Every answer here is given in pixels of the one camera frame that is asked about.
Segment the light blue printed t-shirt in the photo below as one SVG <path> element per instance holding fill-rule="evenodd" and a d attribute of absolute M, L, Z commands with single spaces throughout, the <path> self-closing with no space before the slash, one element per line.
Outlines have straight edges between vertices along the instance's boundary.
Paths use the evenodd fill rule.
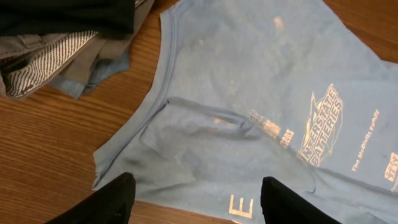
<path fill-rule="evenodd" d="M 275 177 L 341 223 L 397 222 L 397 65 L 322 1 L 179 1 L 152 88 L 93 156 L 98 190 L 262 223 Z"/>

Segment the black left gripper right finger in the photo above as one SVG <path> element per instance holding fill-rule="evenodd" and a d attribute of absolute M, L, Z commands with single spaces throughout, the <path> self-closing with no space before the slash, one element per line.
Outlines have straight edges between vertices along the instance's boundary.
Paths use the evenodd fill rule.
<path fill-rule="evenodd" d="M 340 224 L 274 177 L 264 177 L 261 208 L 266 224 Z"/>

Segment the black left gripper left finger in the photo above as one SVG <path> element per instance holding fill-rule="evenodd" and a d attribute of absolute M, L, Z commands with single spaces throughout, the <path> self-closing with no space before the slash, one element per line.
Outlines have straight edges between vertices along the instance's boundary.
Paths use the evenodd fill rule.
<path fill-rule="evenodd" d="M 128 224 L 136 180 L 125 172 L 46 224 Z"/>

